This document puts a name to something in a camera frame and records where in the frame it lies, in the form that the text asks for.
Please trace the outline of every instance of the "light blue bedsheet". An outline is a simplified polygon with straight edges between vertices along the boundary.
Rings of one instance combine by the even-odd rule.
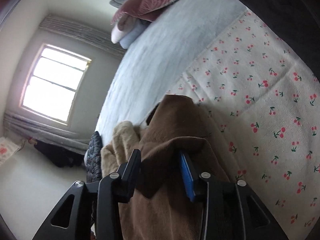
[[[245,10],[238,0],[179,0],[153,22],[129,47],[113,79],[96,127],[103,144],[118,122],[141,123],[190,63]]]

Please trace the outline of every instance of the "light blue pillow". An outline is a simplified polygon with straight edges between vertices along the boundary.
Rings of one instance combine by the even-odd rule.
[[[122,48],[127,49],[145,31],[151,22],[137,19],[132,30],[120,40]]]

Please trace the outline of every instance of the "window frame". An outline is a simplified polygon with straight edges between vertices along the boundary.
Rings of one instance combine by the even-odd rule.
[[[77,87],[76,90],[40,78],[40,79],[42,79],[42,80],[45,80],[45,81],[47,81],[47,82],[50,82],[51,84],[55,84],[55,85],[57,85],[57,86],[60,86],[60,87],[63,87],[63,88],[65,88],[65,89],[68,89],[68,90],[70,90],[70,91],[75,92],[75,96],[73,97],[73,100],[72,100],[72,103],[71,103],[71,107],[70,107],[70,110],[69,110],[69,115],[68,115],[68,118],[67,118],[66,121],[63,121],[63,120],[60,120],[60,119],[57,119],[57,118],[48,116],[48,115],[43,114],[43,113],[41,113],[41,112],[37,112],[37,111],[35,111],[35,110],[33,110],[33,109],[31,109],[31,108],[23,105],[23,100],[24,100],[24,97],[25,97],[25,94],[26,94],[27,87],[28,87],[28,85],[30,84],[31,78],[34,76],[34,70],[35,70],[35,68],[36,68],[39,60],[42,58],[41,54],[42,54],[43,50],[46,49],[46,48],[53,49],[53,50],[56,50],[56,51],[58,51],[58,52],[63,52],[63,53],[65,53],[65,54],[67,54],[67,55],[70,55],[70,56],[79,58],[79,59],[81,59],[81,60],[86,60],[86,61],[87,61],[87,65],[86,65],[85,70],[81,70],[81,69],[78,69],[78,68],[75,68],[75,67],[72,67],[72,66],[67,65],[68,67],[71,67],[71,68],[74,68],[74,69],[76,69],[76,70],[79,70],[79,71],[83,72],[82,77],[81,77],[81,79],[80,79],[80,81],[79,81],[79,84],[78,84],[78,87]],[[70,121],[71,121],[71,119],[72,119],[73,112],[74,112],[73,109],[74,109],[76,97],[77,97],[78,92],[79,92],[79,88],[80,88],[80,86],[81,86],[81,83],[82,83],[82,81],[83,81],[83,79],[84,79],[84,76],[85,76],[85,74],[86,74],[86,72],[87,72],[87,69],[89,68],[89,65],[90,65],[91,62],[92,62],[91,59],[89,59],[89,58],[87,58],[87,57],[85,57],[85,56],[82,56],[82,55],[80,55],[80,54],[77,54],[77,53],[75,53],[75,52],[72,52],[72,51],[70,51],[70,50],[67,50],[67,49],[64,49],[64,48],[60,48],[60,47],[57,47],[57,46],[52,45],[52,44],[49,44],[49,43],[42,43],[41,46],[40,46],[39,49],[38,49],[38,52],[36,53],[36,55],[35,55],[35,57],[34,57],[34,60],[32,61],[32,64],[31,64],[30,68],[29,68],[29,72],[28,72],[27,78],[25,79],[25,83],[24,83],[23,89],[22,89],[22,91],[21,91],[21,95],[20,95],[20,100],[19,100],[19,105],[18,105],[18,107],[19,107],[20,109],[23,109],[23,110],[25,110],[25,111],[28,111],[28,112],[30,112],[30,113],[32,113],[32,114],[36,114],[36,115],[38,115],[38,116],[40,116],[40,117],[44,117],[44,118],[49,119],[49,120],[51,120],[51,121],[54,121],[54,122],[56,122],[56,123],[60,123],[60,124],[65,125],[65,126],[69,126],[69,125],[70,125]]]

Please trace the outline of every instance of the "screw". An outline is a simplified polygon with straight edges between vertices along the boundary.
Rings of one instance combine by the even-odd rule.
[[[247,183],[244,181],[244,180],[238,180],[237,181],[237,184],[240,186],[240,187],[244,187],[244,186],[246,186],[247,185]]]
[[[208,179],[211,177],[210,173],[207,173],[207,172],[203,172],[201,173],[201,177],[204,178],[204,179]]]
[[[82,187],[84,185],[84,182],[82,180],[77,180],[75,183],[74,183],[75,187]]]
[[[119,173],[117,173],[117,172],[113,172],[113,173],[111,173],[109,176],[110,176],[110,178],[112,178],[112,179],[116,179],[116,178],[118,178],[120,175],[119,175]]]

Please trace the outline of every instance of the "black metal clamp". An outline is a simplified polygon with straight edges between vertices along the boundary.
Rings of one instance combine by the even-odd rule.
[[[97,239],[123,240],[118,203],[133,196],[141,153],[134,150],[127,163],[101,181],[76,181],[45,219],[33,240],[89,240],[92,202],[97,200]]]
[[[288,240],[244,180],[221,182],[210,173],[198,173],[183,152],[180,170],[189,199],[204,205],[200,240]]]

